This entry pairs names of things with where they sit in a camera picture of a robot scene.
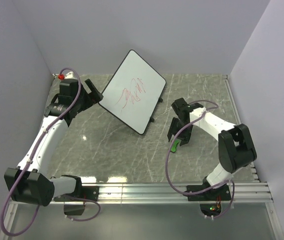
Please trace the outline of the white whiteboard black frame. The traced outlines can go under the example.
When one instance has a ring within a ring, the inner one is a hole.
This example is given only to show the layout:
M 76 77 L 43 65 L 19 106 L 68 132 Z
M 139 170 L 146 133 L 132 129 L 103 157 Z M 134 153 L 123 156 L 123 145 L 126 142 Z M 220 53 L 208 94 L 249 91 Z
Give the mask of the white whiteboard black frame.
M 143 135 L 162 94 L 166 80 L 131 49 L 102 91 L 99 105 L 136 133 Z

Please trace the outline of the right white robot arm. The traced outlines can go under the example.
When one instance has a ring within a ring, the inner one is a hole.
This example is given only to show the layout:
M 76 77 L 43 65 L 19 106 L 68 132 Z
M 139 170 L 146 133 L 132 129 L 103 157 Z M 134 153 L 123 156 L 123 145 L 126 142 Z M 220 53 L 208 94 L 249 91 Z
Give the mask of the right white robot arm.
M 196 126 L 212 136 L 218 143 L 219 163 L 214 170 L 206 176 L 203 188 L 195 192 L 182 192 L 171 182 L 168 174 L 167 153 L 165 160 L 165 174 L 170 187 L 184 195 L 201 195 L 213 200 L 220 194 L 220 188 L 233 178 L 233 175 L 257 159 L 256 149 L 245 124 L 236 125 L 227 122 L 209 112 L 200 104 L 174 106 L 173 110 L 178 117 L 172 119 L 168 132 L 168 140 L 173 142 L 180 139 L 180 145 L 187 144 L 190 140 L 192 127 Z

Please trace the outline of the green whiteboard eraser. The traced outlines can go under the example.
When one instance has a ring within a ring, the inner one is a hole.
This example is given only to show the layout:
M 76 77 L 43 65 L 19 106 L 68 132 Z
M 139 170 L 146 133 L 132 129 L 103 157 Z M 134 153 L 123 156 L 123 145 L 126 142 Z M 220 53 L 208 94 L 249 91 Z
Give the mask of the green whiteboard eraser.
M 179 146 L 179 144 L 180 144 L 180 140 L 179 140 L 179 139 L 175 140 L 175 141 L 173 142 L 173 145 L 172 145 L 172 147 L 171 147 L 170 152 L 175 153 L 176 150 L 177 150 L 177 147 Z

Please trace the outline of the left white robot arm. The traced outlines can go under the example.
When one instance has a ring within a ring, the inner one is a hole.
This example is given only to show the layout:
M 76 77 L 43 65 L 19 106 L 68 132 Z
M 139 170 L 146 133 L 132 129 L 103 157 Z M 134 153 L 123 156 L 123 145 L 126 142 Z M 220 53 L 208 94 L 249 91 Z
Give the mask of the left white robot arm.
M 103 99 L 90 79 L 79 83 L 73 73 L 60 75 L 59 93 L 44 112 L 42 126 L 26 156 L 15 168 L 8 168 L 4 180 L 9 198 L 16 202 L 47 206 L 53 198 L 66 195 L 71 201 L 81 199 L 81 178 L 46 176 L 49 162 L 72 120 Z

